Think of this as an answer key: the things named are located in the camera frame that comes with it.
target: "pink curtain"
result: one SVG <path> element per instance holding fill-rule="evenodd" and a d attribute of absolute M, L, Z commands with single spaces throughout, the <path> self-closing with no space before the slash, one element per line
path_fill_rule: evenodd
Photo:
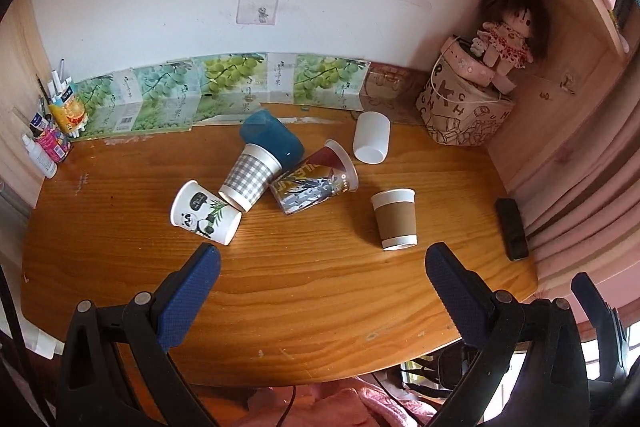
<path fill-rule="evenodd" d="M 569 296 L 578 271 L 599 284 L 640 263 L 640 54 L 585 125 L 511 196 L 536 262 L 538 296 Z M 640 298 L 640 284 L 617 291 L 604 297 Z"/>

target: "gray checkered paper cup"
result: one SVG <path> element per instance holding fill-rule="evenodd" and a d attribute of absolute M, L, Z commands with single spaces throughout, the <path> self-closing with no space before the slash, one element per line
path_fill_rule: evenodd
<path fill-rule="evenodd" d="M 280 162 L 267 149 L 248 143 L 218 192 L 238 210 L 249 212 L 280 171 Z"/>

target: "grape picture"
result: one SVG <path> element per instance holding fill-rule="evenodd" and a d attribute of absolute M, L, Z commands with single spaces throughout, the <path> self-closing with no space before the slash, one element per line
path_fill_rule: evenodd
<path fill-rule="evenodd" d="M 211 55 L 197 59 L 202 67 L 200 90 L 203 95 L 225 92 L 266 90 L 264 54 Z"/>
<path fill-rule="evenodd" d="M 117 97 L 113 92 L 112 82 L 113 76 L 104 74 L 83 80 L 75 85 L 76 93 L 84 103 L 84 109 L 89 118 L 97 108 L 115 104 Z"/>
<path fill-rule="evenodd" d="M 260 109 L 260 103 L 252 100 L 252 96 L 242 95 L 241 93 L 228 93 L 213 95 L 204 95 L 198 104 L 198 110 L 193 117 L 193 122 L 208 120 L 220 114 L 241 115 Z"/>
<path fill-rule="evenodd" d="M 357 97 L 367 68 L 363 60 L 298 55 L 293 77 L 294 103 L 347 108 L 345 96 Z"/>
<path fill-rule="evenodd" d="M 197 73 L 193 69 L 193 63 L 190 60 L 134 69 L 142 100 L 144 102 L 160 101 L 175 98 L 180 93 L 187 94 L 190 90 L 195 91 L 193 88 Z"/>

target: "pink cloth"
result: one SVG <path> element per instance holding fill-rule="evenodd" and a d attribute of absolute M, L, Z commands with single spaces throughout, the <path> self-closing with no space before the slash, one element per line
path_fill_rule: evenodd
<path fill-rule="evenodd" d="M 232 427 L 274 427 L 287 407 L 291 388 L 259 389 L 249 400 L 249 414 Z M 401 400 L 423 424 L 435 409 L 417 400 Z M 299 386 L 283 427 L 416 427 L 379 387 L 360 378 Z"/>
<path fill-rule="evenodd" d="M 620 307 L 640 298 L 625 271 L 640 263 L 640 54 L 599 108 L 561 150 L 510 191 L 520 208 L 536 262 L 536 297 L 571 298 L 571 279 L 585 271 Z"/>

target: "white pen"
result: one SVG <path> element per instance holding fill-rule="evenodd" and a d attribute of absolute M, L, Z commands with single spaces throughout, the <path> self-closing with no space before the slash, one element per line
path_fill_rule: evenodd
<path fill-rule="evenodd" d="M 56 86 L 56 93 L 62 94 L 62 84 L 60 84 L 60 77 L 58 76 L 58 72 L 56 70 L 51 71 L 51 76 L 53 77 L 53 84 Z"/>
<path fill-rule="evenodd" d="M 47 82 L 47 89 L 49 90 L 49 98 L 51 100 L 51 103 L 55 102 L 56 86 L 53 84 L 53 80 Z"/>

